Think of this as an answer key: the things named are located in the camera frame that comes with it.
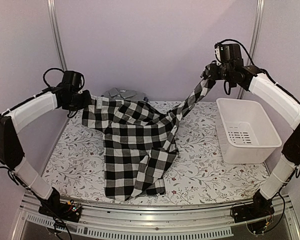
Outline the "black white checkered shirt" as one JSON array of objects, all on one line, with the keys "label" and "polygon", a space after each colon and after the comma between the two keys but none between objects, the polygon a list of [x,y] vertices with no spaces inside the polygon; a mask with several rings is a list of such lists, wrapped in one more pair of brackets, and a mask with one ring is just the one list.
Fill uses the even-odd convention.
[{"label": "black white checkered shirt", "polygon": [[180,122],[212,89],[216,76],[212,62],[193,92],[165,113],[143,100],[91,100],[83,109],[82,124],[102,133],[107,198],[125,202],[165,193],[163,176],[179,153],[175,136]]}]

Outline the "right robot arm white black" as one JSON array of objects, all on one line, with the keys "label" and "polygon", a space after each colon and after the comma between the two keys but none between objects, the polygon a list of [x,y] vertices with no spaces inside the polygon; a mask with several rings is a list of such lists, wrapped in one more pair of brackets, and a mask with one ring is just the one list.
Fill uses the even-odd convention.
[{"label": "right robot arm white black", "polygon": [[228,63],[212,61],[203,70],[202,79],[213,82],[224,80],[235,83],[247,92],[269,104],[293,130],[283,145],[281,156],[264,185],[253,195],[253,203],[244,210],[252,218],[273,214],[272,199],[279,194],[292,177],[300,176],[300,102],[270,77],[269,73],[254,65],[232,68]]}]

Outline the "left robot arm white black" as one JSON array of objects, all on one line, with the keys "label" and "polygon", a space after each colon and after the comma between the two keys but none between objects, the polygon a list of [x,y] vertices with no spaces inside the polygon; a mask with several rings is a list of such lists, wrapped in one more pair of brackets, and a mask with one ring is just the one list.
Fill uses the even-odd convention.
[{"label": "left robot arm white black", "polygon": [[56,109],[77,112],[90,103],[88,90],[76,92],[54,87],[0,113],[0,168],[6,169],[13,181],[31,191],[53,217],[60,217],[65,211],[60,194],[28,162],[18,134],[46,113]]}]

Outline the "folded grey polo shirt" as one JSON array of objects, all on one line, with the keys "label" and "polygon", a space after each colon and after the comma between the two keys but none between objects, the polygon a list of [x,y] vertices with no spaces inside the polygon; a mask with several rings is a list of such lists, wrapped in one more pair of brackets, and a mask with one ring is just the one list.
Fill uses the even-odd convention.
[{"label": "folded grey polo shirt", "polygon": [[102,97],[109,98],[111,100],[127,100],[127,101],[144,101],[144,97],[147,95],[143,92],[121,89],[113,87],[110,90],[105,91]]}]

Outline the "white plastic basket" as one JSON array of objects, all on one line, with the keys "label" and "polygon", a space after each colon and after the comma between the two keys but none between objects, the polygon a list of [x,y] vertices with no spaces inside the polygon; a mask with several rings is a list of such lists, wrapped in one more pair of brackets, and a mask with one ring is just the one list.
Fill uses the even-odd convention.
[{"label": "white plastic basket", "polygon": [[227,164],[261,164],[282,145],[262,105],[252,100],[218,98],[215,119],[222,159]]}]

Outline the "floral patterned table cloth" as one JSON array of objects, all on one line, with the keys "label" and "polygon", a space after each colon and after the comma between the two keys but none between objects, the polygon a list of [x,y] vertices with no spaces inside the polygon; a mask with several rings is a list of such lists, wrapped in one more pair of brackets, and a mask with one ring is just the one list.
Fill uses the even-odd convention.
[{"label": "floral patterned table cloth", "polygon": [[[182,206],[249,199],[268,178],[264,164],[227,164],[216,132],[218,108],[199,102],[176,134],[179,155],[164,174],[165,193],[138,196],[131,205]],[[43,171],[63,197],[85,202],[112,200],[105,195],[102,134],[82,125],[82,113],[70,119]]]}]

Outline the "right aluminium frame post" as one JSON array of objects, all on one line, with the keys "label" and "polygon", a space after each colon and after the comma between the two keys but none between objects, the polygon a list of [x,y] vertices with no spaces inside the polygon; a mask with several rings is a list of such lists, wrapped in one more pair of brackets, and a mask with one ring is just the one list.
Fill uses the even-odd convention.
[{"label": "right aluminium frame post", "polygon": [[258,0],[257,5],[256,5],[255,16],[254,16],[252,37],[251,37],[250,47],[249,47],[249,55],[252,60],[254,60],[257,46],[258,46],[258,40],[259,40],[259,36],[260,36],[260,31],[262,28],[264,7],[265,7],[265,0]]}]

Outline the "aluminium frame post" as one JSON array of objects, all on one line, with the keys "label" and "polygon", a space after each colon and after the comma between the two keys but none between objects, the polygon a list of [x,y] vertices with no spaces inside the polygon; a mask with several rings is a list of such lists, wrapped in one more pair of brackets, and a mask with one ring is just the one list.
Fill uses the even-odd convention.
[{"label": "aluminium frame post", "polygon": [[257,5],[256,5],[255,16],[254,16],[252,37],[251,37],[250,47],[249,47],[249,55],[252,60],[254,60],[257,46],[258,46],[258,40],[259,40],[259,36],[260,36],[260,31],[262,28],[264,7],[265,7],[265,0],[258,0]]},{"label": "aluminium frame post", "polygon": [[55,44],[56,54],[62,70],[67,70],[66,58],[62,46],[62,39],[59,30],[56,5],[54,0],[47,0],[47,10],[49,15],[50,26],[52,30],[53,40]]}]

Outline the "left aluminium frame post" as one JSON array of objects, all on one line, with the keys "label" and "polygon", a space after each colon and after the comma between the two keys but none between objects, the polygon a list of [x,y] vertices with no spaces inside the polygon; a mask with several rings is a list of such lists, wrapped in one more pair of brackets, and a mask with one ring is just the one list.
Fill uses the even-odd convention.
[{"label": "left aluminium frame post", "polygon": [[52,30],[53,40],[55,44],[56,54],[62,70],[67,70],[66,58],[62,46],[62,39],[59,30],[56,5],[54,0],[47,0],[47,10],[49,15],[50,26]]}]

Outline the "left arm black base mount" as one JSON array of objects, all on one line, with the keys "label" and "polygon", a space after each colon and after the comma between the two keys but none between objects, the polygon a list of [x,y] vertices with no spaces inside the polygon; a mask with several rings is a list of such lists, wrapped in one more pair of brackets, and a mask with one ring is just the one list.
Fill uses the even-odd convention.
[{"label": "left arm black base mount", "polygon": [[43,200],[38,212],[63,221],[78,223],[82,215],[82,204],[75,203],[73,200],[67,202]]}]

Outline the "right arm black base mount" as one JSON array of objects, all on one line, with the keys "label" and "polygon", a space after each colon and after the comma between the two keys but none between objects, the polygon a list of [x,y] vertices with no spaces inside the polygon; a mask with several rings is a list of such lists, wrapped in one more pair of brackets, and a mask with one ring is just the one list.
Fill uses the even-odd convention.
[{"label": "right arm black base mount", "polygon": [[272,201],[243,203],[237,202],[230,209],[230,216],[235,223],[246,222],[263,217],[268,217],[275,213]]}]

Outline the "aluminium front rail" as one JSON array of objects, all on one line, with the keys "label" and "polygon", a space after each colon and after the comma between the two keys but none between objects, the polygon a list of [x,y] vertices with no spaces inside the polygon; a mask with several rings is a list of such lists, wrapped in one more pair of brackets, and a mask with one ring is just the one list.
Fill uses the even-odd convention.
[{"label": "aluminium front rail", "polygon": [[265,233],[253,233],[262,219],[235,222],[233,202],[208,205],[145,206],[84,201],[78,222],[66,228],[39,213],[25,194],[12,232],[14,240],[300,240],[300,225],[287,195],[272,201]]}]

